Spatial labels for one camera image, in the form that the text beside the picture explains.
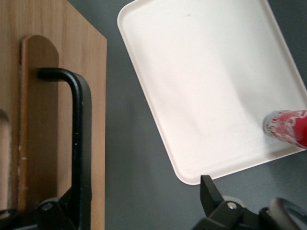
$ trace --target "soda can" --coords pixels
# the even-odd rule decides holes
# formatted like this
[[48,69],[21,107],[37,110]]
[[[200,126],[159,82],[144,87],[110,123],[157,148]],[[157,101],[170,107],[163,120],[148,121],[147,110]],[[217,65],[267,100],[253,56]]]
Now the soda can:
[[307,110],[274,111],[263,119],[263,131],[270,137],[307,149]]

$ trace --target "gray surface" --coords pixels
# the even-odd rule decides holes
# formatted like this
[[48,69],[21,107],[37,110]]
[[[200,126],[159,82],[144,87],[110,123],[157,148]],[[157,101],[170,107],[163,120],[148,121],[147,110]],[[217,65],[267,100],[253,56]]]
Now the gray surface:
[[[118,12],[131,1],[70,2],[108,40],[106,229],[191,229],[204,216],[200,187],[176,178],[117,28]],[[305,79],[306,3],[271,0],[270,4]],[[254,212],[274,197],[307,209],[306,166],[307,156],[302,152],[215,183],[223,195],[240,198]]]

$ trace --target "black mechanical part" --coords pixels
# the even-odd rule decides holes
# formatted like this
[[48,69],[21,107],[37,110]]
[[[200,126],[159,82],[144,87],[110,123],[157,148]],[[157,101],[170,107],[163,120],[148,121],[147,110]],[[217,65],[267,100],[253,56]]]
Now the black mechanical part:
[[193,230],[301,230],[307,215],[290,201],[277,198],[259,214],[225,201],[210,176],[201,176],[201,204],[206,217]]

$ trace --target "wooden panel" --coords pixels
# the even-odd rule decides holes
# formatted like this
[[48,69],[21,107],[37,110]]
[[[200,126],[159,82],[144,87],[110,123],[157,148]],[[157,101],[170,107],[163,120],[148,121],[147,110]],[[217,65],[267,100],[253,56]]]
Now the wooden panel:
[[[20,41],[27,35],[48,38],[59,52],[59,67],[82,75],[92,92],[92,229],[104,226],[106,39],[66,0],[0,1],[0,109],[12,124],[13,182],[19,157]],[[71,185],[71,94],[59,85],[58,195]],[[17,206],[17,183],[12,184]]]
[[31,212],[57,196],[58,83],[40,80],[37,69],[59,66],[45,37],[22,40],[19,210]]
[[7,115],[0,110],[0,210],[9,206],[11,128]]

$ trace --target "bolt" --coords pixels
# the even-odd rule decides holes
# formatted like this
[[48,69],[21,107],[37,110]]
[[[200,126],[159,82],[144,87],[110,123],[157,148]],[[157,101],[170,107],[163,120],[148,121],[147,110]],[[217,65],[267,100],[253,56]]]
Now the bolt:
[[238,206],[234,202],[228,202],[227,205],[230,209],[237,209],[238,208]]
[[0,214],[0,219],[6,219],[9,216],[10,216],[10,213],[6,211],[5,213]]
[[53,204],[52,204],[52,203],[47,203],[47,204],[43,205],[43,206],[41,207],[41,209],[42,209],[43,211],[48,211],[48,210],[51,209],[52,207],[53,207]]

